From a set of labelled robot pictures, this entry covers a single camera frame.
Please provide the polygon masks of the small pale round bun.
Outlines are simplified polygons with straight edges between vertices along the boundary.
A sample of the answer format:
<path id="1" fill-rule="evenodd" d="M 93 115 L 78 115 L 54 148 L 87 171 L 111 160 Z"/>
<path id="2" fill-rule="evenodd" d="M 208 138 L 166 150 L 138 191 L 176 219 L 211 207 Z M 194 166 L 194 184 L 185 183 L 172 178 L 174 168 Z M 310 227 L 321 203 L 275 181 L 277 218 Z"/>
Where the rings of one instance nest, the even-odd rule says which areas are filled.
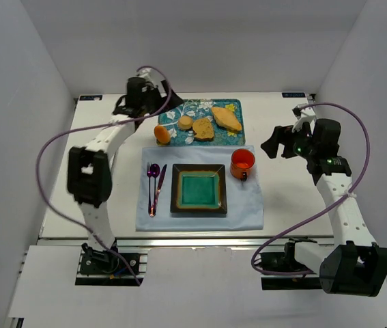
<path id="1" fill-rule="evenodd" d="M 190 116 L 184 115 L 178 120 L 178 127 L 182 131 L 188 131 L 192 128 L 193 119 Z"/>

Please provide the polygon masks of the round orange bread roll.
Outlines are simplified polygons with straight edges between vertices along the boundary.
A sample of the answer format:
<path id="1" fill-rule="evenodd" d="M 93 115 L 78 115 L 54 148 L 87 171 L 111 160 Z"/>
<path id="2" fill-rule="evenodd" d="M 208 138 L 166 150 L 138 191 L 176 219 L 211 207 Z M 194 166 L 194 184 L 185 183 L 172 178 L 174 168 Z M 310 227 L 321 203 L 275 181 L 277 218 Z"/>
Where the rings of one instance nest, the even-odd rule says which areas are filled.
<path id="1" fill-rule="evenodd" d="M 162 125 L 158 125 L 154 128 L 154 136 L 160 144 L 169 144 L 171 142 L 169 131 Z"/>

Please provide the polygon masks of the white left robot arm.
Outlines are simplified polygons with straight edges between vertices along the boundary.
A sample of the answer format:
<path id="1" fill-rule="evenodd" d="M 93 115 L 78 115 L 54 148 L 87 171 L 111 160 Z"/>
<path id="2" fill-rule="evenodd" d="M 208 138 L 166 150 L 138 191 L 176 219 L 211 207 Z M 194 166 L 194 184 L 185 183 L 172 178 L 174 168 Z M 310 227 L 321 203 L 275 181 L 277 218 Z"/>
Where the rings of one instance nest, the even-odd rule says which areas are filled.
<path id="1" fill-rule="evenodd" d="M 149 77 L 129 78 L 126 94 L 115 104 L 111 125 L 102 129 L 85 146 L 73 147 L 69 151 L 67 190 L 78 203 L 85 225 L 90 229 L 87 244 L 94 251 L 115 248 L 115 236 L 106 205 L 113 187 L 111 160 L 140 125 L 139 122 L 118 123 L 155 112 L 164 113 L 184 103 L 165 80 L 161 84 L 166 96 L 161 95 L 158 86 Z"/>

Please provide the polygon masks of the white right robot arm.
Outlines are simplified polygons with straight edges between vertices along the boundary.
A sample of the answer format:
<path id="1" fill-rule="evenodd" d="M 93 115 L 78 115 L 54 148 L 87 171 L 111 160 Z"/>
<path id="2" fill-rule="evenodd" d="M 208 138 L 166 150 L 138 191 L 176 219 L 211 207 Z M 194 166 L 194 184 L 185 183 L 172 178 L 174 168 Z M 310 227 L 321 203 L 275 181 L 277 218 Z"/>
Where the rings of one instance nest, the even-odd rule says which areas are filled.
<path id="1" fill-rule="evenodd" d="M 327 249 L 308 237 L 291 238 L 283 253 L 261 255 L 261 269 L 270 275 L 314 273 L 326 293 L 376 297 L 387 276 L 387 248 L 380 247 L 369 232 L 351 193 L 352 171 L 338 155 L 340 134 L 339 122 L 318 119 L 314 126 L 305 122 L 300 129 L 277 126 L 262 143 L 271 159 L 283 145 L 284 158 L 306 160 L 326 206 L 334 247 Z"/>

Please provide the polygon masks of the brown bread slice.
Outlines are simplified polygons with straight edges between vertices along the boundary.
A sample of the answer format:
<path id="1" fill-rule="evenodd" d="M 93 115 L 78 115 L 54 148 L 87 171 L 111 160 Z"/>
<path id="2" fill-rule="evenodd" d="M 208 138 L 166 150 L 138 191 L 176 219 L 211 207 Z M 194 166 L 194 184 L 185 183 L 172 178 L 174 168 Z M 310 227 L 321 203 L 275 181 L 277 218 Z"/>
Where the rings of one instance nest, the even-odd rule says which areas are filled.
<path id="1" fill-rule="evenodd" d="M 208 118 L 200 118 L 192 123 L 194 138 L 199 141 L 211 141 L 214 138 L 214 128 Z"/>

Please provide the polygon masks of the long golden bread loaf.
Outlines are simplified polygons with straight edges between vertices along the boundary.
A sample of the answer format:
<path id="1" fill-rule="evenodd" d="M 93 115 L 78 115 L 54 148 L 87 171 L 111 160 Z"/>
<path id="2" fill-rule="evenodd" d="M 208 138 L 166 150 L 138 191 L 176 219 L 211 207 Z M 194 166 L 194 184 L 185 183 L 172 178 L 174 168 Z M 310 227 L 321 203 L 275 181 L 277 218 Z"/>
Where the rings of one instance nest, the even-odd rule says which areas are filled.
<path id="1" fill-rule="evenodd" d="M 227 108 L 212 107 L 212 114 L 217 125 L 229 131 L 241 132 L 242 125 L 236 118 L 235 114 Z"/>

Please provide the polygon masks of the teal floral tray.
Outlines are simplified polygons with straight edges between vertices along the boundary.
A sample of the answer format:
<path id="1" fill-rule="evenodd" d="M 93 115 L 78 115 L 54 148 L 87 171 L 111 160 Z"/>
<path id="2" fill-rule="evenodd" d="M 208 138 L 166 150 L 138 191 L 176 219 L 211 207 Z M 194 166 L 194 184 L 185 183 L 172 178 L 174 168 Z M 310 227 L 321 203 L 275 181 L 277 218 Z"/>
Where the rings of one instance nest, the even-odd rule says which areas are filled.
<path id="1" fill-rule="evenodd" d="M 242 131 L 230 132 L 217 125 L 212 114 L 212 107 L 226 108 L 234 113 L 242 125 Z M 188 116 L 193 121 L 207 118 L 214 129 L 213 140 L 195 139 L 192 129 L 183 131 L 178 125 L 178 120 L 182 116 Z M 171 136 L 169 146 L 244 146 L 246 143 L 242 105 L 238 99 L 188 99 L 175 109 L 160 114 L 158 124 L 168 130 Z"/>

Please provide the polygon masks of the orange mug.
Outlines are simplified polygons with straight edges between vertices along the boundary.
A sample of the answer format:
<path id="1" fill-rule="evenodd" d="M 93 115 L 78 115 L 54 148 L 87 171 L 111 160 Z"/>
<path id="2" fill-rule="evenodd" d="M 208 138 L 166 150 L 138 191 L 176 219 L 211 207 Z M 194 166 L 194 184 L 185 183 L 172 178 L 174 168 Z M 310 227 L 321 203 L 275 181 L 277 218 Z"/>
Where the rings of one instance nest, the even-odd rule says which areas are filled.
<path id="1" fill-rule="evenodd" d="M 255 165 L 255 155 L 247 149 L 237 149 L 231 155 L 230 173 L 234 178 L 245 182 Z"/>

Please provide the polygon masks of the right blue table label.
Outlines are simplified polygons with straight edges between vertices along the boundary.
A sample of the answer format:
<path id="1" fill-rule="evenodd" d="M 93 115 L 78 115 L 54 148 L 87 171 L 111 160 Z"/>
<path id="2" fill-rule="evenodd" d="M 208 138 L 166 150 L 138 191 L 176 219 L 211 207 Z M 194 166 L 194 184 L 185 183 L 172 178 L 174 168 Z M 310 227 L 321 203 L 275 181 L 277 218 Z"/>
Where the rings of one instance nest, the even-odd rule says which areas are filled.
<path id="1" fill-rule="evenodd" d="M 306 95 L 304 92 L 282 92 L 283 98 L 305 98 Z"/>

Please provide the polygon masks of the blue table label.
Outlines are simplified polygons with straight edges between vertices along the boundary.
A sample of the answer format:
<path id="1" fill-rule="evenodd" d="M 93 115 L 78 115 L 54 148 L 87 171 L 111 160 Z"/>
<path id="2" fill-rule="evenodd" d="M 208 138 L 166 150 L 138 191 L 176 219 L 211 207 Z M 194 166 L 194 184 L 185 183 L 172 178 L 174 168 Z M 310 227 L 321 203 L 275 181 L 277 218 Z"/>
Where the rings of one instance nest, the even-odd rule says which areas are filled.
<path id="1" fill-rule="evenodd" d="M 282 92 L 283 98 L 305 98 L 306 95 L 304 92 Z"/>
<path id="2" fill-rule="evenodd" d="M 102 95 L 81 95 L 80 101 L 99 101 L 102 100 Z"/>

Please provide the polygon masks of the purple metallic fork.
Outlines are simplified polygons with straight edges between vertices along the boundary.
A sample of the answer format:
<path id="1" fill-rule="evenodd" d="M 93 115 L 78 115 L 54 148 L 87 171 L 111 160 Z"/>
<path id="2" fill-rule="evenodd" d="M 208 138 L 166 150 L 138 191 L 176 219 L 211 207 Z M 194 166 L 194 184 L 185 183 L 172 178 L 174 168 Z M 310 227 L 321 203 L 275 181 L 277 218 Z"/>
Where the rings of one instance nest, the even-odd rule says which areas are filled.
<path id="1" fill-rule="evenodd" d="M 152 196 L 151 196 L 151 179 L 152 179 L 152 163 L 147 163 L 146 165 L 146 174 L 148 177 L 148 215 L 152 213 Z"/>

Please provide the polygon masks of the purple metallic spoon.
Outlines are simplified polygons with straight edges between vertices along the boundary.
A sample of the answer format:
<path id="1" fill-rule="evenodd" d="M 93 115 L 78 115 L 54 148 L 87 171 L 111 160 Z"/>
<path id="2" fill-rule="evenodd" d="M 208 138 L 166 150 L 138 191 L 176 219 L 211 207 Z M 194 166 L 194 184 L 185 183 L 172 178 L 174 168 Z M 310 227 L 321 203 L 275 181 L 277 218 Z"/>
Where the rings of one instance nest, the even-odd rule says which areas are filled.
<path id="1" fill-rule="evenodd" d="M 153 197 L 151 197 L 151 190 L 149 190 L 149 215 L 153 217 L 155 215 L 155 207 L 156 207 L 156 192 L 157 192 L 157 177 L 160 175 L 160 166 L 157 163 L 150 163 L 149 168 L 147 170 L 148 180 L 154 179 L 154 191 Z"/>

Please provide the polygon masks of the left blue table label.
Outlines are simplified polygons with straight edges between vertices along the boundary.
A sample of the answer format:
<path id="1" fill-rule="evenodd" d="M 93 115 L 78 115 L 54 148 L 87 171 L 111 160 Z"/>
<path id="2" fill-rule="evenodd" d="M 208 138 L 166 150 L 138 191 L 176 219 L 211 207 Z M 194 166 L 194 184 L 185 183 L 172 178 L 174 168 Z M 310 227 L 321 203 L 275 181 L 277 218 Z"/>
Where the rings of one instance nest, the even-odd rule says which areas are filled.
<path id="1" fill-rule="evenodd" d="M 81 95 L 80 101 L 99 101 L 102 100 L 102 95 Z"/>

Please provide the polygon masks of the light blue cloth napkin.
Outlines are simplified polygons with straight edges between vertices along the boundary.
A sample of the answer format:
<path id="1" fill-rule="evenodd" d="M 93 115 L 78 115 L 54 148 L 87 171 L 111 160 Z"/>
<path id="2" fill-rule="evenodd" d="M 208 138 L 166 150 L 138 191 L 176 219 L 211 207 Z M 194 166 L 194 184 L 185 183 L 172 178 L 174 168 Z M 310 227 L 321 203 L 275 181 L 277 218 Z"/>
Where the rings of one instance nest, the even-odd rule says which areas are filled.
<path id="1" fill-rule="evenodd" d="M 142 150 L 142 172 L 137 202 L 138 231 L 222 231 L 260 230 L 263 228 L 263 196 L 256 168 L 245 182 L 230 173 L 231 155 L 236 146 L 148 147 Z M 160 170 L 167 164 L 164 182 L 158 197 L 156 214 L 148 215 L 147 163 L 157 163 Z M 225 216 L 174 215 L 170 212 L 172 166 L 181 164 L 223 164 L 227 190 Z"/>

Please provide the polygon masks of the purple metallic knife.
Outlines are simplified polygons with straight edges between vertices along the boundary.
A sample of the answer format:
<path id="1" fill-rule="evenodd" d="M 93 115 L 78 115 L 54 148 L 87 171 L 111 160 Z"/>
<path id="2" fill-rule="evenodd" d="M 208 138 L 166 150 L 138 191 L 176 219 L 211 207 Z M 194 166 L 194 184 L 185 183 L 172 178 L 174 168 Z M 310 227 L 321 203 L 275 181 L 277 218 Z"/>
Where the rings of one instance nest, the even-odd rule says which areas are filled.
<path id="1" fill-rule="evenodd" d="M 160 174 L 158 176 L 159 179 L 158 179 L 158 183 L 156 185 L 156 192 L 155 192 L 155 197 L 154 197 L 153 215 L 156 214 L 156 209 L 157 209 L 157 204 L 158 204 L 158 197 L 160 195 L 161 188 L 162 188 L 162 185 L 163 185 L 163 182 L 164 182 L 164 177 L 165 177 L 165 174 L 166 174 L 166 170 L 167 170 L 167 164 L 163 165 L 162 169 L 159 171 Z"/>

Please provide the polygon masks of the square teal glazed plate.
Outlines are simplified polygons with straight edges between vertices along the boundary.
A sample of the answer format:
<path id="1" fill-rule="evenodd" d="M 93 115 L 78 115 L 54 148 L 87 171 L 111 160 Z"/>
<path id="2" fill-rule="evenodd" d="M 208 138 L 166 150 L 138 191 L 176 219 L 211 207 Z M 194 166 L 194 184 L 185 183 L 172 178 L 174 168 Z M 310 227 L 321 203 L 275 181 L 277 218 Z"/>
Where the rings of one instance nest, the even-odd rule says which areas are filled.
<path id="1" fill-rule="evenodd" d="M 174 164 L 170 212 L 174 215 L 225 216 L 227 214 L 225 166 Z"/>

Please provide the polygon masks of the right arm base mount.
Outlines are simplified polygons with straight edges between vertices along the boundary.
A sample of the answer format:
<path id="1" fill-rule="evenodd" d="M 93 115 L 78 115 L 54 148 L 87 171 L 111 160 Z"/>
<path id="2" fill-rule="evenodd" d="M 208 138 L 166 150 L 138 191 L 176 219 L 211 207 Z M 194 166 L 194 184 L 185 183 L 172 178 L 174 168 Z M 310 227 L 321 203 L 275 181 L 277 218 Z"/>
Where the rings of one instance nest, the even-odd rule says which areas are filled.
<path id="1" fill-rule="evenodd" d="M 317 241 L 308 238 L 290 238 L 281 252 L 262 252 L 255 260 L 255 265 L 264 271 L 291 272 L 293 275 L 267 275 L 261 278 L 262 290 L 321 290 L 316 274 L 305 275 L 308 268 L 294 259 L 295 244 Z"/>

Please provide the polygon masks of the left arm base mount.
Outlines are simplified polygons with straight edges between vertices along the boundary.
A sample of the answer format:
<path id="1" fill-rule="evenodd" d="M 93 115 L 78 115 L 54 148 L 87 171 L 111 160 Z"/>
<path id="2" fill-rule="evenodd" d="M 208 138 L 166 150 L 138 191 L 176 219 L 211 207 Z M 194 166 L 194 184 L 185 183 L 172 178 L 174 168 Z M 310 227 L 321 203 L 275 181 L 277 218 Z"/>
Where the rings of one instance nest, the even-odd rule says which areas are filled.
<path id="1" fill-rule="evenodd" d="M 146 271 L 147 254 L 134 248 L 115 249 L 124 257 L 137 279 L 142 282 Z M 139 286 L 122 260 L 107 251 L 95 251 L 86 243 L 81 245 L 74 284 L 106 287 Z"/>

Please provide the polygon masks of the aluminium front rail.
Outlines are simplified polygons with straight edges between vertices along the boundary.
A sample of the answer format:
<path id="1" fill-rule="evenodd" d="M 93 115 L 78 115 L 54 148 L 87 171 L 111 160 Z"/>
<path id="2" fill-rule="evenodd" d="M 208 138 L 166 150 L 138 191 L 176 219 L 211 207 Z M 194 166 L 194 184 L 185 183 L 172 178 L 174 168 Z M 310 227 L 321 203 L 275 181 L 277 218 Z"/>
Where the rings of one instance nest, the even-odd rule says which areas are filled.
<path id="1" fill-rule="evenodd" d="M 119 238 L 118 247 L 258 247 L 268 238 Z M 82 238 L 40 238 L 41 246 L 81 246 Z"/>

